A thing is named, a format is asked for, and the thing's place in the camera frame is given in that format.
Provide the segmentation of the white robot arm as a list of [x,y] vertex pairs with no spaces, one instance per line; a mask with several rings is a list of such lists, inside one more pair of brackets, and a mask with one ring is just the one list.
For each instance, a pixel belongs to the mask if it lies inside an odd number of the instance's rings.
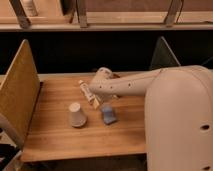
[[148,171],[213,171],[213,71],[169,67],[109,79],[96,94],[144,96]]

